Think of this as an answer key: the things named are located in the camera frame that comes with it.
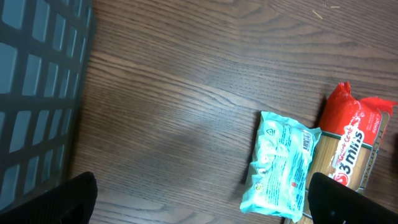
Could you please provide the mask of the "orange spaghetti packet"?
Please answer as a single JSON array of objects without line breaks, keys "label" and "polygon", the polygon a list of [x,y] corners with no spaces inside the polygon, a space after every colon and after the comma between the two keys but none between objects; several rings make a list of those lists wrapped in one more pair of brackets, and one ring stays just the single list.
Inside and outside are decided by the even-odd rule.
[{"label": "orange spaghetti packet", "polygon": [[322,136],[307,175],[321,172],[363,194],[396,101],[377,96],[357,100],[348,82],[328,97],[318,126]]}]

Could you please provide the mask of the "teal wet wipes packet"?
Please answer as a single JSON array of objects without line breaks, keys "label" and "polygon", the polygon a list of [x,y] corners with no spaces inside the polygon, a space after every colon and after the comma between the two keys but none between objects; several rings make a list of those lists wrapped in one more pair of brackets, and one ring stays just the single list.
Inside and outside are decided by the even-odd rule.
[{"label": "teal wet wipes packet", "polygon": [[299,221],[307,174],[321,134],[320,128],[261,112],[240,211]]}]

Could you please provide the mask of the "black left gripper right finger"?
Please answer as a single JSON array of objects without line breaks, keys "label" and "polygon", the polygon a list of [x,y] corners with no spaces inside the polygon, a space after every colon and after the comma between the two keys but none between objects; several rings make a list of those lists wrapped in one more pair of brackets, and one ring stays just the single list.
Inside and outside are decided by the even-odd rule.
[{"label": "black left gripper right finger", "polygon": [[397,214],[316,172],[308,204],[314,224],[397,224]]}]

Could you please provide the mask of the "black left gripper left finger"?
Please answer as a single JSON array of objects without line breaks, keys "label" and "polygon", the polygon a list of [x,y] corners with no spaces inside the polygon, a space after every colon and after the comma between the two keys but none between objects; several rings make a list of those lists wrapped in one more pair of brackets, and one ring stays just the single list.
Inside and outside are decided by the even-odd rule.
[{"label": "black left gripper left finger", "polygon": [[1,214],[2,224],[88,224],[98,188],[92,172],[84,172],[39,197]]}]

